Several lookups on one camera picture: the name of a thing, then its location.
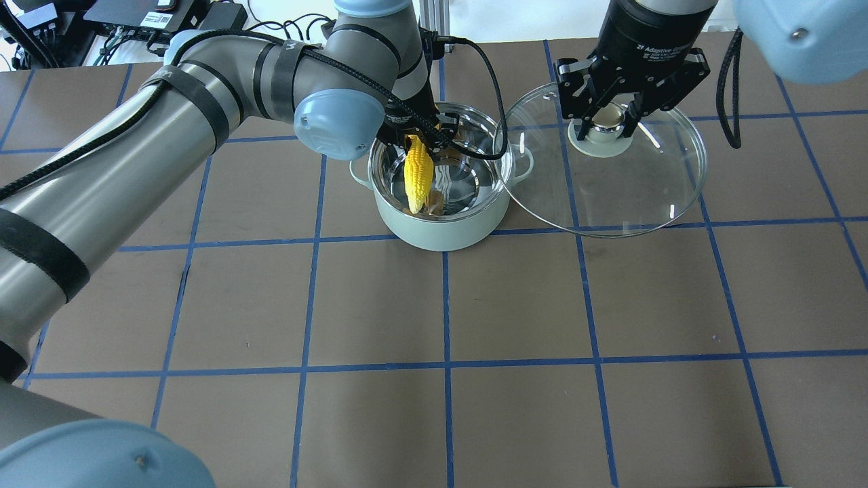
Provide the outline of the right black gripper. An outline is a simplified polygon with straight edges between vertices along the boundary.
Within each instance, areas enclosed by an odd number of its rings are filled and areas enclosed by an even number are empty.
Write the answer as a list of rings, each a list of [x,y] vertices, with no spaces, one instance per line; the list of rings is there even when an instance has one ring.
[[[709,18],[707,1],[611,1],[594,58],[554,64],[561,114],[584,140],[611,99],[633,94],[623,138],[658,109],[670,111],[710,73],[695,47]]]

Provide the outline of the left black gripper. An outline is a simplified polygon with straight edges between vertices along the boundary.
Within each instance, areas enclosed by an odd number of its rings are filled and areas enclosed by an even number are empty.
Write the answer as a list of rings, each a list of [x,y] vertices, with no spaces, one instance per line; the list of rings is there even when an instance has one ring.
[[[428,151],[440,151],[450,145],[458,133],[459,113],[439,113],[431,91],[420,91],[401,102],[403,105],[387,101],[385,118],[377,133],[377,141],[387,146],[387,163],[403,163],[409,135],[420,137]],[[425,120],[424,125],[419,117]]]

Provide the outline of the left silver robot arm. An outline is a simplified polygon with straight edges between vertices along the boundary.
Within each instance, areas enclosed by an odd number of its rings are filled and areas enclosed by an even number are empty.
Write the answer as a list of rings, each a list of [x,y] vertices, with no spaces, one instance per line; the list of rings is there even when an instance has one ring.
[[[307,148],[367,155],[387,107],[430,91],[410,1],[337,1],[322,46],[242,30],[177,34],[124,102],[2,188],[3,487],[214,487],[192,451],[14,386],[28,343],[249,117]]]

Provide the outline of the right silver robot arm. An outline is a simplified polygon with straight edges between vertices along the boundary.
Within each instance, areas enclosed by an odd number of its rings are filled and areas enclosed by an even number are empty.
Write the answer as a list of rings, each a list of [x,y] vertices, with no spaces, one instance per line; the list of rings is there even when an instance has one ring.
[[[561,113],[583,141],[592,120],[630,95],[623,137],[655,111],[674,109],[710,73],[695,47],[714,1],[611,1],[585,60],[555,64]],[[865,1],[735,1],[737,28],[720,68],[717,109],[726,119],[726,77],[738,80],[741,44],[752,40],[772,71],[802,84],[844,81],[866,69]]]

